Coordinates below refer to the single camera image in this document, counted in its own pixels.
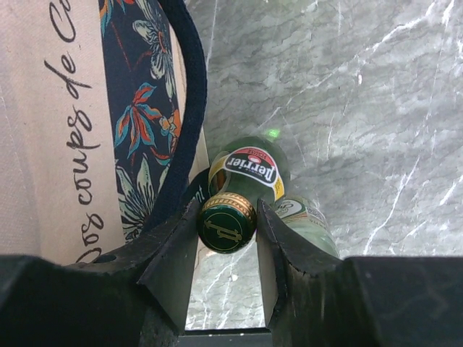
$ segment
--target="navy bag handle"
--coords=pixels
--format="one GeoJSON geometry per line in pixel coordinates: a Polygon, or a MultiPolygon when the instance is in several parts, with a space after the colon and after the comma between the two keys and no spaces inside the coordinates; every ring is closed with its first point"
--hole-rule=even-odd
{"type": "Polygon", "coordinates": [[[187,99],[179,141],[154,208],[143,232],[163,223],[179,208],[196,154],[207,99],[203,47],[184,0],[158,0],[175,31],[184,59],[187,99]]]}

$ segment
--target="gray marble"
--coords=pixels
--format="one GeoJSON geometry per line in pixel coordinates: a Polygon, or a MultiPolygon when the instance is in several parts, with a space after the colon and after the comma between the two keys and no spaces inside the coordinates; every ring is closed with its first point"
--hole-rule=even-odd
{"type": "MultiPolygon", "coordinates": [[[[462,0],[190,0],[213,158],[280,131],[342,257],[463,255],[462,0]]],[[[263,325],[255,244],[209,254],[189,329],[263,325]]]]}

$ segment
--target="floral fabric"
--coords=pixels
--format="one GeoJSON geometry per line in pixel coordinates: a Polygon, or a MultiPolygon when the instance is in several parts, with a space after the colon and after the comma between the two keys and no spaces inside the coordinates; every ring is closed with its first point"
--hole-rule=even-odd
{"type": "Polygon", "coordinates": [[[169,21],[156,0],[99,0],[126,241],[147,220],[180,135],[169,21]]]}

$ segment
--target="gold bottle cap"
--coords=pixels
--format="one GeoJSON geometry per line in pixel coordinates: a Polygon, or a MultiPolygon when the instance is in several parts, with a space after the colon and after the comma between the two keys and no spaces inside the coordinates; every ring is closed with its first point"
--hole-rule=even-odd
{"type": "Polygon", "coordinates": [[[204,245],[219,253],[233,253],[254,234],[257,215],[252,204],[236,193],[219,193],[203,206],[198,233],[204,245]]]}

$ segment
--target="bottle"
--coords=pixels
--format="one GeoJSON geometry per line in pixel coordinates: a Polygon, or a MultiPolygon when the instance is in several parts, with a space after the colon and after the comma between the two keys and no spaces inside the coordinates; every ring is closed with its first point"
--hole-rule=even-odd
{"type": "Polygon", "coordinates": [[[289,195],[284,198],[275,212],[289,228],[304,239],[333,257],[339,258],[325,216],[313,202],[303,197],[289,195]]]}
{"type": "Polygon", "coordinates": [[[203,243],[233,253],[252,238],[258,198],[269,205],[284,196],[289,167],[283,150],[264,137],[242,137],[226,145],[209,171],[211,198],[198,218],[203,243]]]}

